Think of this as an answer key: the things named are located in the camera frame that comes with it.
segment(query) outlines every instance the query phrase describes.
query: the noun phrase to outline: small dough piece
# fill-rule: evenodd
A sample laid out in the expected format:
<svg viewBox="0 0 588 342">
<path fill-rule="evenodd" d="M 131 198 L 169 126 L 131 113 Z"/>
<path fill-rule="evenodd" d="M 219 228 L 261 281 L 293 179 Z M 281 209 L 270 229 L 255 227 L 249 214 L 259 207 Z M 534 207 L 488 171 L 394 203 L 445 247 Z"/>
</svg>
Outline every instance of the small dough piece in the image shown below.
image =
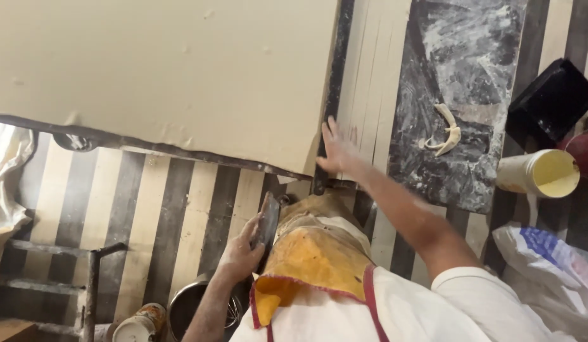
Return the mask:
<svg viewBox="0 0 588 342">
<path fill-rule="evenodd" d="M 456 144 L 458 144 L 458 142 L 460 141 L 460 127 L 458 127 L 456 125 L 456 121 L 454 120 L 454 115 L 452 115 L 452 113 L 450 112 L 450 110 L 448 109 L 448 107 L 445 104 L 435 105 L 435 109 L 442 114 L 442 116 L 446 119 L 446 121 L 450 125 L 449 128 L 445 129 L 446 132 L 450 132 L 450 136 L 448 136 L 448 140 L 446 140 L 446 142 L 443 142 L 442 144 L 437 144 L 437 145 L 429 145 L 428 143 L 429 143 L 429 141 L 431 141 L 433 139 L 433 136 L 431 136 L 425 142 L 425 147 L 427 149 L 438 150 L 437 152 L 435 152 L 435 156 L 439 157 L 442 154 L 452 150 L 454 148 L 454 146 L 456 146 Z"/>
</svg>

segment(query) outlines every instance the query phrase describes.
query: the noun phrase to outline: white t-shirt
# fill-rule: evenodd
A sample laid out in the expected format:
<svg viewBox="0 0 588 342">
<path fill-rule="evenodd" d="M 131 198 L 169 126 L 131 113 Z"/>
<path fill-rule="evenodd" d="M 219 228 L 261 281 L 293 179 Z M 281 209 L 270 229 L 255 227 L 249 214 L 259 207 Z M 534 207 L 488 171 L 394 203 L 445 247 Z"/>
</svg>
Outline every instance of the white t-shirt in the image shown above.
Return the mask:
<svg viewBox="0 0 588 342">
<path fill-rule="evenodd" d="M 552 334 L 511 288 L 486 270 L 449 269 L 431 290 L 384 268 L 374 270 L 379 321 L 391 342 L 399 341 L 570 341 Z M 364 304 L 319 290 L 301 291 L 291 307 L 273 315 L 275 342 L 377 342 Z M 254 330 L 248 310 L 231 338 L 266 341 L 266 328 Z"/>
</svg>

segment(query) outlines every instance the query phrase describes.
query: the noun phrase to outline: man's right hand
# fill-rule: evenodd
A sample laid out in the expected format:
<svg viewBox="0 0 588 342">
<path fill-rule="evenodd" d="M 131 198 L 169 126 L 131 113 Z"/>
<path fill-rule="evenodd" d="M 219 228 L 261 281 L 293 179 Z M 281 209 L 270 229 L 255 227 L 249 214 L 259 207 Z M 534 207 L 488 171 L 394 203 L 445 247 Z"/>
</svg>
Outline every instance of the man's right hand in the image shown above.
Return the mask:
<svg viewBox="0 0 588 342">
<path fill-rule="evenodd" d="M 321 132 L 326 144 L 327 158 L 317 157 L 317 164 L 333 174 L 342 172 L 351 175 L 355 166 L 364 164 L 357 147 L 357 127 L 348 137 L 343 135 L 334 117 L 328 117 L 328 123 L 322 123 Z"/>
</svg>

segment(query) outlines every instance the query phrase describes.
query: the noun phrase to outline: cardboard box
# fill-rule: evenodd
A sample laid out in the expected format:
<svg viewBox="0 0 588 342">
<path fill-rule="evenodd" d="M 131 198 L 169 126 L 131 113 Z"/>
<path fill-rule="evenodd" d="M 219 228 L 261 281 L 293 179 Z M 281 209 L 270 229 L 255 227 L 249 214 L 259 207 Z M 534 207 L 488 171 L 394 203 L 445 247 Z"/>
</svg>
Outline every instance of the cardboard box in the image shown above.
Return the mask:
<svg viewBox="0 0 588 342">
<path fill-rule="evenodd" d="M 37 326 L 32 322 L 5 320 L 0 322 L 0 342 L 36 341 Z"/>
</svg>

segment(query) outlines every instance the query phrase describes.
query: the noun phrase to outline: man's arm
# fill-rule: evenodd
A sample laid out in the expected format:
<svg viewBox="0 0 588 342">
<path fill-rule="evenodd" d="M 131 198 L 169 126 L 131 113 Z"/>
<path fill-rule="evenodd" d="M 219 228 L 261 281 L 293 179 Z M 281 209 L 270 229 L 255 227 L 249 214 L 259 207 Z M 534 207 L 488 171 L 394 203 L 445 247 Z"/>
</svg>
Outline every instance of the man's arm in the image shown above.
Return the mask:
<svg viewBox="0 0 588 342">
<path fill-rule="evenodd" d="M 322 125 L 327 158 L 317 163 L 328 172 L 342 172 L 358 182 L 376 201 L 407 243 L 419 253 L 433 281 L 441 272 L 455 267 L 482 267 L 469 245 L 443 217 L 433 214 L 429 205 L 403 186 L 364 162 L 355 142 L 344 139 L 332 117 L 329 128 Z M 351 136 L 357 139 L 356 132 Z"/>
<path fill-rule="evenodd" d="M 226 245 L 182 342 L 222 341 L 231 291 L 235 284 L 252 274 L 264 253 L 264 244 L 257 245 L 254 250 L 250 248 L 261 216 L 260 212 L 247 222 L 241 234 Z"/>
</svg>

